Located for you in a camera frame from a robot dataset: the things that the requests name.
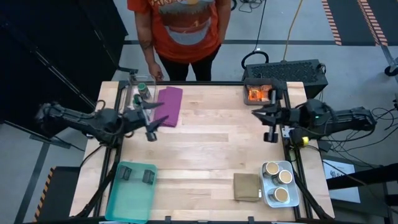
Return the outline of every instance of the black pants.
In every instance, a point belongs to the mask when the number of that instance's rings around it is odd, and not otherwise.
[[[220,47],[221,46],[217,47],[213,53],[205,58],[191,63],[197,81],[211,81],[211,64],[213,63]],[[166,69],[167,74],[169,74],[170,81],[185,81],[187,79],[189,63],[173,62],[162,56],[159,56],[159,58]]]

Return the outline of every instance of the person's arm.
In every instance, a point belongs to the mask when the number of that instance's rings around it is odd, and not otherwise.
[[[151,27],[152,18],[150,16],[150,12],[135,12],[134,15],[136,18],[139,45],[144,53],[145,61],[148,64],[149,73],[156,79],[156,81],[162,81],[162,69],[155,61]]]
[[[231,0],[216,0],[218,14],[218,38],[224,41],[229,17],[231,16]]]

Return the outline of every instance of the purple cloth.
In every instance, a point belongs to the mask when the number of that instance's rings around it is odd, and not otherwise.
[[[159,90],[157,101],[164,104],[155,109],[154,119],[157,120],[164,116],[169,116],[162,126],[176,127],[180,114],[181,100],[182,89],[180,88],[167,87],[164,90]]]

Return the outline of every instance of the black crate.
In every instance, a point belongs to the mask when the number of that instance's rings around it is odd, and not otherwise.
[[[301,60],[247,65],[245,78],[276,78],[286,82],[303,82],[308,99],[316,97],[328,85],[318,60]]]

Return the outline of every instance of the brown cloth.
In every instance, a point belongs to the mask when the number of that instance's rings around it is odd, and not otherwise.
[[[259,200],[260,178],[257,174],[234,174],[234,198],[247,202]]]

